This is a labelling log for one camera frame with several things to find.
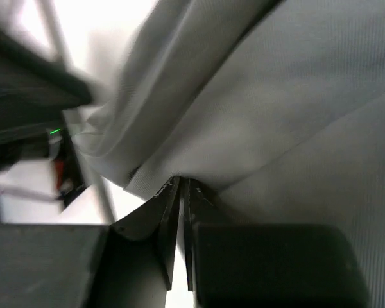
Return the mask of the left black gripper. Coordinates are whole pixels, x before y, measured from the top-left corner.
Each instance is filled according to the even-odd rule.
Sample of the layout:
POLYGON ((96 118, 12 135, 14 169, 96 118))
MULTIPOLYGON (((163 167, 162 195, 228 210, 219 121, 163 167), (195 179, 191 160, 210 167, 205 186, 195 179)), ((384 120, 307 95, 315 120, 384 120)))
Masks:
POLYGON ((62 112, 91 101, 85 82, 0 30, 0 164, 56 155, 62 112))

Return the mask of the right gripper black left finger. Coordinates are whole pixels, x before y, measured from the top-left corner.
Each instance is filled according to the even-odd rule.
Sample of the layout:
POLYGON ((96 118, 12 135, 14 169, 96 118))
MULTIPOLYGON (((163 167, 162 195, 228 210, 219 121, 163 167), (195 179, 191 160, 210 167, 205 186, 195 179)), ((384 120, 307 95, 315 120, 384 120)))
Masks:
POLYGON ((179 180, 111 225, 0 224, 0 307, 163 307, 179 180))

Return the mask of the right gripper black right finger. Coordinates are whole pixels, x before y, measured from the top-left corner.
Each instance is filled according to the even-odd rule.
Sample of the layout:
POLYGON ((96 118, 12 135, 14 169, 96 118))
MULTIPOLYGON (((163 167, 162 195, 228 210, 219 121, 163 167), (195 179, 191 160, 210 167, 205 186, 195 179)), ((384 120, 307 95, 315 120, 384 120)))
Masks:
POLYGON ((236 223, 182 182, 184 255, 197 307, 368 307, 351 244, 337 228, 236 223))

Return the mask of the grey pleated skirt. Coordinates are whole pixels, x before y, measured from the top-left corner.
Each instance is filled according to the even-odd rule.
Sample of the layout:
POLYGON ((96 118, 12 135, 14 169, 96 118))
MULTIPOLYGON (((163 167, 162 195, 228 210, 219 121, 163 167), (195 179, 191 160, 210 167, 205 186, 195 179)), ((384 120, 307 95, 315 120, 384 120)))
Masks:
POLYGON ((75 141, 141 198, 339 227, 385 307, 385 1, 158 1, 75 141))

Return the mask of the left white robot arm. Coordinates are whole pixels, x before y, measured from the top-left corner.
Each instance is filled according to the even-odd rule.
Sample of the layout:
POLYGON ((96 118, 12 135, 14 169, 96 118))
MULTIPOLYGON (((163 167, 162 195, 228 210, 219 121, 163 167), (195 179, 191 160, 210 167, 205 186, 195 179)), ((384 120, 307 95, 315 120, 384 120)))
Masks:
POLYGON ((85 82, 0 29, 0 198, 66 209, 88 188, 64 114, 91 100, 85 82))

